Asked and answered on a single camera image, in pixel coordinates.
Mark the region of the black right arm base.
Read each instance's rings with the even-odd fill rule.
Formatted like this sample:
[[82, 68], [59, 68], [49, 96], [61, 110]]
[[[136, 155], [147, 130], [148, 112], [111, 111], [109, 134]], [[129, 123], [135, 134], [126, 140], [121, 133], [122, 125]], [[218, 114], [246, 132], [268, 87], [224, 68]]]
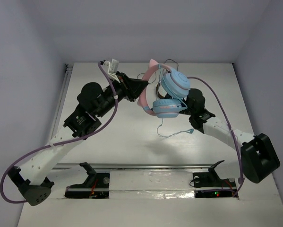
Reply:
[[224, 160], [211, 165], [206, 172], [193, 173], [189, 185], [194, 189], [196, 199], [238, 197], [238, 195], [235, 194], [237, 191], [235, 180], [230, 182], [229, 178], [221, 179], [215, 171], [215, 168], [222, 162], [224, 162]]

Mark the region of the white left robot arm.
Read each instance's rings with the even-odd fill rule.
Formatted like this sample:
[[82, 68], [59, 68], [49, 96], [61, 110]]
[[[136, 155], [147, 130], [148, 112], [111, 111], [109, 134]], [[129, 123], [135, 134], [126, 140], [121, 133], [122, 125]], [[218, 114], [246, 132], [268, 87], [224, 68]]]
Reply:
[[47, 145], [37, 148], [25, 157], [31, 158], [17, 166], [12, 164], [4, 173], [24, 198], [24, 203], [36, 206], [51, 194], [54, 182], [48, 173], [76, 146], [106, 128], [116, 115], [119, 102], [134, 102], [148, 86], [147, 80], [129, 78], [117, 72], [112, 79], [104, 76], [109, 85], [102, 88], [96, 82], [85, 84], [77, 96], [78, 105], [66, 118], [62, 127]]

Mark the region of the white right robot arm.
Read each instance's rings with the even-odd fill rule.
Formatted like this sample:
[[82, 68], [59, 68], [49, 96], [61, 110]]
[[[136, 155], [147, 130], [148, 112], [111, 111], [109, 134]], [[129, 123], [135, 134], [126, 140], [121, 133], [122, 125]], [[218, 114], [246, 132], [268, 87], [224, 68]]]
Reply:
[[231, 147], [237, 153], [239, 180], [244, 177], [253, 183], [259, 183], [280, 167], [280, 160], [270, 138], [261, 133], [253, 135], [230, 126], [205, 108], [205, 98], [199, 89], [192, 88], [186, 98], [191, 126]]

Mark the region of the light blue wired earphones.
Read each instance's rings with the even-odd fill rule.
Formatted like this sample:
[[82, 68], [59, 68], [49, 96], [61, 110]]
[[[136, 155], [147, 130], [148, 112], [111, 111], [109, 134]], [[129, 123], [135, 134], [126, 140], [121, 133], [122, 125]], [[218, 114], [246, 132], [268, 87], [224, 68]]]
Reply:
[[[162, 73], [159, 71], [159, 82], [162, 78], [162, 75], [166, 73], [166, 70], [163, 70]], [[165, 98], [168, 97], [165, 90], [160, 86], [159, 92], [165, 96]], [[176, 122], [176, 118], [178, 118], [179, 115], [175, 118], [163, 118], [159, 125], [157, 125], [156, 133], [160, 138], [171, 138], [174, 136], [177, 136], [179, 134], [192, 134], [194, 132], [194, 129], [190, 126], [183, 126], [181, 123]]]

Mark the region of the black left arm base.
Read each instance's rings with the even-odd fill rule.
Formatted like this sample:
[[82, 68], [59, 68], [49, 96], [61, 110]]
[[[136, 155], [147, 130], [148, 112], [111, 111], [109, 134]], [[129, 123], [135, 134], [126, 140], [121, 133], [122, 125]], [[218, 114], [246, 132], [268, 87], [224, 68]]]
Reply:
[[67, 186], [64, 196], [67, 199], [108, 199], [110, 173], [98, 173], [87, 162], [79, 165], [85, 169], [87, 178], [83, 183]]

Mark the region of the pink blue cat-ear headphones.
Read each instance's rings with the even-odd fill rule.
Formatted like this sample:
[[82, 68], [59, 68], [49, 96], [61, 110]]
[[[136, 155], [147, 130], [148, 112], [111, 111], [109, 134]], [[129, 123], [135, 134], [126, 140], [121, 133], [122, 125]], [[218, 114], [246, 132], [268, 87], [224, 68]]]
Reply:
[[168, 97], [157, 99], [153, 102], [153, 106], [150, 107], [146, 99], [146, 89], [144, 89], [139, 96], [137, 104], [149, 115], [161, 119], [175, 118], [179, 115], [180, 111], [188, 108], [184, 103], [184, 99], [189, 94], [190, 82], [183, 73], [168, 65], [160, 64], [154, 59], [149, 61], [148, 70], [144, 73], [142, 80], [148, 82], [156, 71], [162, 73], [163, 70], [167, 72], [162, 75], [159, 84], [165, 90]]

